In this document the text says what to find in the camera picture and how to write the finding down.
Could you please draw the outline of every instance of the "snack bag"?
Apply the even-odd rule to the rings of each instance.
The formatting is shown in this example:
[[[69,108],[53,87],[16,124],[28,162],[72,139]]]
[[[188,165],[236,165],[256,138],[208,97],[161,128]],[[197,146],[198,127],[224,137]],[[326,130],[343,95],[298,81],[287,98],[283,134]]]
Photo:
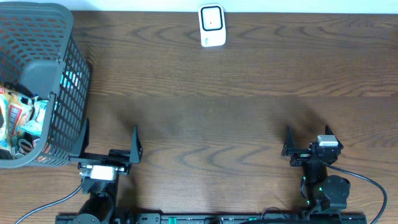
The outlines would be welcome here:
[[[9,137],[23,137],[24,133],[17,131],[18,127],[25,125],[32,116],[32,99],[16,91],[8,90],[9,109],[7,134]]]
[[[0,149],[10,151],[11,142],[7,136],[7,119],[8,119],[8,90],[0,86]]]
[[[44,114],[47,109],[48,100],[37,100],[35,98],[34,108],[35,112],[33,118],[25,125],[19,127],[21,132],[27,132],[33,136],[41,136],[44,122]]]
[[[19,139],[16,144],[12,144],[11,154],[13,158],[18,159],[30,153],[33,149],[32,144],[26,139]]]

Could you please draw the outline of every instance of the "white wall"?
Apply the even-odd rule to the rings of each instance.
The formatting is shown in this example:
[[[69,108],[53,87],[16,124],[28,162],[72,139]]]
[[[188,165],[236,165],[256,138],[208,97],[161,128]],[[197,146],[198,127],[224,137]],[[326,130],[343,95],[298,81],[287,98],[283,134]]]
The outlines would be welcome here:
[[[56,2],[70,10],[196,12],[219,3],[226,12],[398,13],[398,0],[33,0]]]

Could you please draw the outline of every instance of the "wood grain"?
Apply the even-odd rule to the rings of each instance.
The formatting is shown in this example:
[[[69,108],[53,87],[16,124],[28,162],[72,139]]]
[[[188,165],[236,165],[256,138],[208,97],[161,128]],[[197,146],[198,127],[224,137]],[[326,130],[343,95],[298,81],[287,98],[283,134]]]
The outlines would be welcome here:
[[[280,156],[285,127],[307,146],[329,124],[345,145],[336,166],[387,190],[380,223],[398,220],[398,20],[393,15],[226,14],[227,44],[204,49],[195,13],[74,12],[93,66],[89,152],[130,146],[119,204],[163,212],[294,210],[300,168]],[[350,180],[348,211],[372,220],[382,195]],[[69,194],[76,165],[0,170],[0,223]],[[27,219],[77,212],[79,194]]]

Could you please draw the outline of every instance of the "gray plastic basket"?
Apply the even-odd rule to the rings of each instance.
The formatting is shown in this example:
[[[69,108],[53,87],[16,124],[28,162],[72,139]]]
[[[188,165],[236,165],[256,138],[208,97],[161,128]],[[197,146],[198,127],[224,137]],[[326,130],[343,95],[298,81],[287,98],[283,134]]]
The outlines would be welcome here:
[[[72,35],[73,16],[59,4],[0,2],[0,84],[49,100],[39,143],[0,168],[61,166],[78,139],[90,85]]]

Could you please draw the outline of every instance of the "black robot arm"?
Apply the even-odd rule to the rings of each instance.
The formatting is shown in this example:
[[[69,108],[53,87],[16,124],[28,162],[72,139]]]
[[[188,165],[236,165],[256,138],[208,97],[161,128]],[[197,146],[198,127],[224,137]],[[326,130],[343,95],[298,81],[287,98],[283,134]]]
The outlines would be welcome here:
[[[292,131],[288,129],[282,150],[290,156],[291,166],[303,167],[302,195],[308,207],[298,213],[267,212],[262,214],[221,215],[164,215],[158,213],[134,213],[115,206],[119,175],[129,173],[131,164],[139,162],[142,147],[137,129],[134,128],[130,151],[110,150],[108,156],[86,154],[71,159],[78,162],[83,176],[83,193],[90,199],[76,215],[59,215],[56,224],[266,224],[266,223],[347,223],[365,224],[364,215],[342,215],[347,207],[350,184],[337,175],[328,176],[326,166],[337,160],[343,145],[327,126],[325,135],[319,135],[308,149],[297,149]]]

